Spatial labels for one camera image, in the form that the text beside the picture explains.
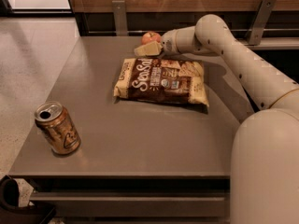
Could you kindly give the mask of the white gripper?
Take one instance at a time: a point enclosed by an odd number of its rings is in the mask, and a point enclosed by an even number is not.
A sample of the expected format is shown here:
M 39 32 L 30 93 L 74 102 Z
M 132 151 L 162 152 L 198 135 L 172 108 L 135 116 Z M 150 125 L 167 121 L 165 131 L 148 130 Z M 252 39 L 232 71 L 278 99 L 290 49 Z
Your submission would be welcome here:
M 176 36 L 176 30 L 168 31 L 162 35 L 162 45 L 157 41 L 152 41 L 135 48 L 134 53 L 137 57 L 158 56 L 162 52 L 162 50 L 167 55 L 178 54 Z

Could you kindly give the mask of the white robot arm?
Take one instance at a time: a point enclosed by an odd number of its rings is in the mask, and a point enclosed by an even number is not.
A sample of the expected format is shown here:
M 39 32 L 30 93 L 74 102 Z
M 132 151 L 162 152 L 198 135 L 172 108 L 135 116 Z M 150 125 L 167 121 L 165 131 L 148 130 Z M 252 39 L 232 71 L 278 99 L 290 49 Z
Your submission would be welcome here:
M 217 224 L 299 224 L 298 84 L 242 43 L 216 15 L 205 15 L 194 34 L 239 76 L 257 113 L 239 126 L 231 154 L 230 196 L 204 213 Z

